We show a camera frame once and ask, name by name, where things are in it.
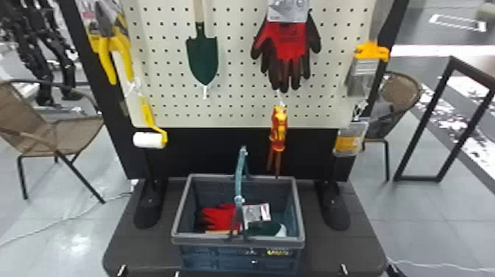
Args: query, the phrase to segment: chair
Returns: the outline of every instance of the chair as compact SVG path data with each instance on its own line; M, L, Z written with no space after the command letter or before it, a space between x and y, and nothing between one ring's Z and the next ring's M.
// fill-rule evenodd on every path
M23 83L39 83L37 80L21 81ZM16 82L18 81L11 80L0 83L0 136L20 152L17 158L17 167L24 199L27 200L29 197L22 160L24 158L54 157L55 162L61 159L99 202L105 203L101 195L74 166L77 157L101 130L102 117L100 115L87 116L48 123L15 89L13 83ZM92 98L78 91L73 90L73 92L88 99L98 112ZM73 155L71 160L67 158L69 155Z
M379 89L370 127L363 143L382 143L385 149L385 180L390 180L390 150L386 136L399 123L404 114L421 98L423 88L414 78L397 72L387 72Z

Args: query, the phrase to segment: blue basket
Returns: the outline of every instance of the blue basket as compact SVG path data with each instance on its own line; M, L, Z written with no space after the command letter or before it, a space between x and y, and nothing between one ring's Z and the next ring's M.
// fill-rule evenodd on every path
M242 180L248 203L269 203L272 219L287 227L287 237L195 233L202 208L232 203L233 175L190 175L172 226L172 243L180 247L183 270L295 274L305 245L298 190L294 178L252 176Z

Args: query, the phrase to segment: yellow pliers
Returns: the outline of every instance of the yellow pliers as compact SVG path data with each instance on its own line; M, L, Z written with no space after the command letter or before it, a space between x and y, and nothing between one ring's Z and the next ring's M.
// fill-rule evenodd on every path
M122 56L125 74L129 81L133 81L133 66L130 57L130 41L127 34L127 26L122 15L117 16L116 22L112 22L105 12L105 8L98 1L95 4L96 21L100 37L98 41L99 61L107 73L110 84L117 84L117 75L110 59L110 51L118 51Z

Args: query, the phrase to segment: pegboard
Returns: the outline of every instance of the pegboard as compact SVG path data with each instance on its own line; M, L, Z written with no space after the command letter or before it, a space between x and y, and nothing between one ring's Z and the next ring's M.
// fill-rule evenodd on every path
M289 126L339 128L355 104L343 80L356 45L366 42L376 0L311 0L323 50L311 53L312 77L282 94ZM219 71L203 100L202 85L189 70L186 39L195 38L192 0L123 1L135 74L160 127L269 127L279 99L250 49L266 0L204 0L207 37L218 37ZM127 96L133 124L146 127L136 95Z

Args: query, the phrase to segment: work glove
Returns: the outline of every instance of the work glove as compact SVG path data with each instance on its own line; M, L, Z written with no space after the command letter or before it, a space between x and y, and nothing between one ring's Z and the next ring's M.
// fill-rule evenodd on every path
M267 73L272 89L283 93L301 86L301 75L311 77L309 50L321 51L320 34L311 15L306 23L281 23L264 20L254 39L251 57L261 55L261 72Z
M200 212L200 224L206 231L229 231L236 210L235 204L221 204L218 208L204 208ZM240 231L240 223L234 230Z

